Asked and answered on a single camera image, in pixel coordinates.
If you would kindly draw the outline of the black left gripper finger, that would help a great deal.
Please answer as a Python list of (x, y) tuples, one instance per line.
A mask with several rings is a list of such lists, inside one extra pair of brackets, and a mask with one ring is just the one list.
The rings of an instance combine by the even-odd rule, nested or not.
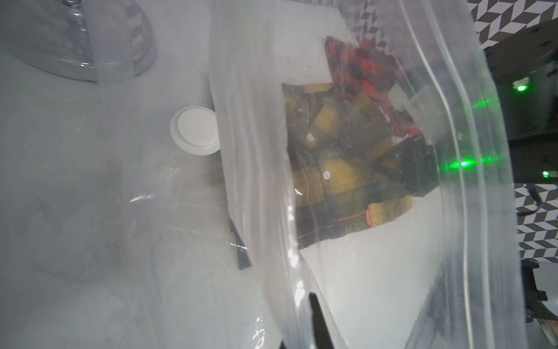
[(310, 307), (312, 310), (312, 328), (317, 349), (334, 349), (326, 320), (321, 309), (318, 296), (309, 293)]

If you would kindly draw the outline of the yellow plaid shirt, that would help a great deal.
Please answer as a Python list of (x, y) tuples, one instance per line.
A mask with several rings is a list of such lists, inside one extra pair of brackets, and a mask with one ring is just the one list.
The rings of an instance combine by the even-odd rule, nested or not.
[(433, 148), (421, 134), (396, 140), (368, 96), (336, 84), (283, 95), (300, 248), (392, 222), (438, 186)]

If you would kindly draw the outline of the clear plastic vacuum bag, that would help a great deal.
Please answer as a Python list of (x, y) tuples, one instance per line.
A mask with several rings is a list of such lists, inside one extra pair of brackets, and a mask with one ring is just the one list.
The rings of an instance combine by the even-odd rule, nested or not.
[(526, 348), (470, 1), (86, 1), (138, 348)]

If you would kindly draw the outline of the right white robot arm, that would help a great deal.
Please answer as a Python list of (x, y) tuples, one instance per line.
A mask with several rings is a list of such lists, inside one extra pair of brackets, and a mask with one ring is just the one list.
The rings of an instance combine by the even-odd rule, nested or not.
[(557, 183), (557, 20), (485, 49), (515, 183)]

